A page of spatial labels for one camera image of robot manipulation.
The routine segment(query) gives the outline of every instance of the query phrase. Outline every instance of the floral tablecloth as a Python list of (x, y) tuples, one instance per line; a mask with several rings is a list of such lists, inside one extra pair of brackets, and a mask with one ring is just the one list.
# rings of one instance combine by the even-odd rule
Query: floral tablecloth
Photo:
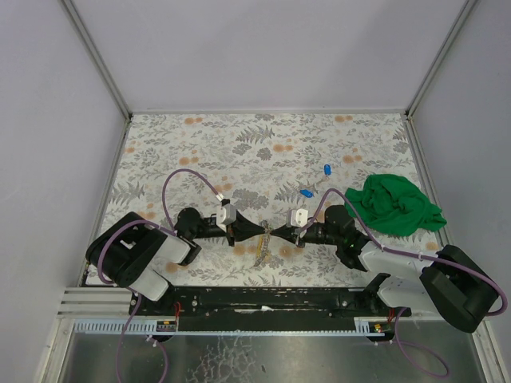
[[(331, 166), (329, 177), (325, 164)], [(256, 223), (265, 219), (271, 228), (283, 225), (291, 208), (312, 214), (328, 188), (362, 188), (372, 173), (405, 176), (420, 187), (397, 113), (136, 115), (102, 231), (129, 211), (168, 226), (161, 187), (177, 168), (205, 175), (245, 217)], [(306, 198), (300, 189), (315, 196)], [(167, 201), (174, 219), (187, 206), (211, 215), (218, 204), (200, 180), (186, 173), (172, 179)], [(336, 203), (342, 200), (333, 195), (326, 206)], [(438, 248), (434, 233), (424, 230), (407, 238), (377, 237), (417, 250)], [(187, 267), (162, 259), (154, 259), (153, 267), (175, 285), (365, 286), (373, 277), (347, 269), (329, 246), (299, 249), (271, 237), (268, 252), (257, 259), (259, 237), (235, 247), (225, 239), (197, 242), (203, 250)], [(95, 267), (88, 272), (88, 285), (101, 284)]]

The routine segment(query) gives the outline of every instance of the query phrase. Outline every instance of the blue object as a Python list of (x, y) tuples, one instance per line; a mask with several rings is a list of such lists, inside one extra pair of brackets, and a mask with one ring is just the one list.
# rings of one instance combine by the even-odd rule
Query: blue object
[(307, 198), (314, 197), (314, 194), (312, 194), (312, 191), (308, 191), (307, 189), (300, 190), (300, 193), (302, 193), (302, 195), (305, 195)]

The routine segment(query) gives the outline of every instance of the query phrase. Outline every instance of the purple cable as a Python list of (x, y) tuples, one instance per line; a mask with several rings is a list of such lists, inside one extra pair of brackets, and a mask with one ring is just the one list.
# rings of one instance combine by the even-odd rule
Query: purple cable
[(168, 224), (170, 225), (170, 230), (172, 230), (172, 232), (174, 232), (174, 224), (172, 223), (172, 219), (170, 218), (170, 214), (168, 213), (168, 210), (167, 210), (167, 203), (165, 202), (165, 192), (167, 191), (167, 184), (170, 181), (170, 179), (173, 178), (174, 175), (176, 175), (177, 173), (181, 173), (181, 172), (192, 173), (194, 176), (197, 176), (201, 180), (203, 180), (204, 183), (207, 184), (208, 187), (212, 190), (212, 192), (215, 193), (215, 195), (220, 194), (215, 189), (215, 187), (213, 185), (211, 185), (208, 180), (206, 180), (206, 177), (202, 176), (200, 173), (196, 172), (195, 170), (183, 168), (183, 169), (177, 169), (174, 172), (170, 173), (170, 175), (167, 177), (167, 179), (163, 183), (163, 189), (161, 191), (161, 203), (163, 204), (163, 211), (165, 213), (165, 217), (167, 217)]
[(113, 235), (109, 238), (108, 241), (106, 241), (105, 245), (103, 246), (103, 249), (101, 250), (101, 253), (99, 254), (99, 259), (97, 260), (97, 276), (104, 284), (106, 284), (106, 285), (113, 284), (113, 281), (108, 280), (103, 275), (103, 260), (105, 259), (106, 252), (108, 251), (110, 246), (112, 246), (113, 241), (115, 241), (119, 235), (121, 235), (125, 230), (129, 229), (130, 227), (133, 227), (136, 225), (149, 225), (149, 226), (155, 227), (156, 229), (162, 230), (163, 232), (165, 232), (168, 235), (176, 236), (176, 234), (174, 234), (174, 231), (170, 231), (166, 227), (162, 227), (162, 226), (158, 225), (157, 223), (148, 221), (146, 219), (138, 219), (136, 221), (132, 221), (130, 223), (125, 224), (123, 227), (121, 227), (119, 230), (117, 230), (115, 233), (113, 233)]
[[(121, 337), (119, 338), (119, 342), (117, 343), (117, 352), (115, 353), (115, 374), (117, 375), (118, 383), (122, 383), (121, 371), (119, 370), (119, 357), (121, 355), (122, 339), (125, 337), (125, 333), (126, 333), (126, 330), (128, 329), (129, 323), (132, 321), (133, 317), (137, 313), (139, 307), (141, 306), (141, 303), (142, 303), (142, 295), (138, 294), (137, 304), (135, 305), (135, 307), (133, 307), (133, 311), (132, 311), (131, 315), (129, 316), (128, 321), (126, 321), (125, 325), (122, 327)], [(167, 353), (165, 352), (165, 348), (161, 345), (161, 343), (159, 343), (157, 341), (154, 341), (154, 342), (156, 343), (156, 345), (158, 347), (160, 347), (161, 352), (163, 353), (163, 359), (165, 362), (165, 367), (163, 368), (163, 373), (161, 374), (161, 378), (158, 381), (158, 383), (162, 383), (163, 380), (165, 379), (165, 377), (167, 376), (167, 372), (168, 372), (168, 357), (167, 357)]]
[(334, 188), (330, 188), (328, 189), (325, 194), (323, 195), (323, 198), (321, 199), (321, 201), (319, 201), (319, 206), (318, 208), (316, 209), (314, 215), (312, 216), (312, 218), (309, 220), (309, 222), (304, 226), (302, 227), (301, 229), (299, 229), (299, 232), (301, 231), (305, 231), (306, 229), (308, 229), (313, 223), (314, 221), (316, 220), (316, 218), (318, 218), (318, 215), (319, 213), (321, 212), (321, 208), (323, 207), (323, 204), (325, 203), (325, 200), (327, 199), (328, 195), (330, 193), (336, 193), (338, 195), (340, 195), (340, 197), (342, 199), (344, 199), (344, 202), (346, 202), (350, 207), (351, 209), (353, 210), (354, 214), (357, 216), (357, 219), (358, 221), (360, 222), (360, 224), (362, 225), (364, 231), (367, 233), (367, 236), (370, 238), (370, 240), (382, 251), (386, 251), (387, 253), (392, 253), (392, 254), (396, 254), (396, 255), (402, 255), (404, 257), (408, 257), (408, 258), (414, 258), (414, 259), (425, 259), (427, 261), (433, 261), (433, 262), (438, 262), (438, 263), (443, 263), (445, 265), (448, 265), (448, 266), (451, 266), (451, 267), (455, 267), (461, 271), (464, 271), (466, 272), (467, 274), (470, 274), (470, 275), (473, 275), (474, 277), (476, 278), (479, 278), (481, 281), (489, 284), (496, 292), (497, 294), (499, 294), (499, 296), (501, 297), (501, 300), (502, 300), (502, 306), (500, 309), (498, 310), (495, 310), (495, 311), (492, 311), (491, 313), (488, 313), (486, 316), (487, 317), (492, 317), (492, 316), (495, 316), (495, 315), (500, 315), (502, 313), (504, 313), (504, 311), (507, 310), (508, 308), (508, 299), (507, 297), (505, 296), (505, 293), (504, 291), (494, 282), (492, 281), (490, 278), (488, 278), (487, 276), (481, 274), (481, 273), (478, 273), (468, 267), (465, 267), (463, 265), (460, 265), (458, 263), (455, 263), (455, 262), (451, 262), (451, 261), (448, 261), (447, 259), (440, 259), (440, 258), (435, 258), (435, 257), (430, 257), (429, 255), (419, 255), (419, 253), (414, 253), (414, 252), (411, 252), (411, 251), (403, 251), (403, 250), (397, 250), (397, 249), (392, 249), (392, 248), (389, 248), (387, 246), (383, 246), (373, 235), (373, 233), (371, 233), (371, 231), (369, 230), (369, 227), (367, 227), (367, 225), (364, 223), (362, 217), (360, 216), (360, 214), (357, 212), (357, 210), (355, 209), (355, 206), (353, 206), (353, 204), (350, 202), (350, 200), (342, 193), (340, 192), (339, 190), (337, 189), (334, 189)]
[[(399, 349), (401, 350), (401, 352), (405, 356), (405, 358), (408, 359), (408, 361), (416, 369), (420, 369), (423, 373), (425, 373), (426, 375), (429, 375), (430, 377), (436, 377), (437, 379), (447, 379), (448, 377), (450, 377), (449, 365), (447, 365), (447, 362), (440, 355), (438, 355), (431, 348), (426, 347), (425, 345), (419, 345), (418, 343), (402, 341), (399, 339), (398, 323), (399, 323), (399, 319), (400, 319), (402, 313), (404, 313), (405, 310), (406, 310), (406, 307), (403, 307), (402, 309), (400, 309), (398, 316), (396, 316), (396, 323), (394, 325), (394, 335), (395, 335), (394, 341), (398, 344)], [(440, 363), (443, 364), (443, 366), (446, 368), (446, 373), (444, 373), (443, 375), (440, 373), (432, 373), (432, 372), (428, 371), (427, 369), (422, 368), (415, 360), (413, 360), (410, 357), (410, 355), (408, 355), (406, 353), (405, 348), (403, 347), (404, 345), (408, 345), (409, 347), (415, 347), (416, 349), (422, 349), (422, 350), (426, 351), (427, 353), (430, 353), (431, 355), (436, 357), (438, 359), (438, 361), (440, 361)]]

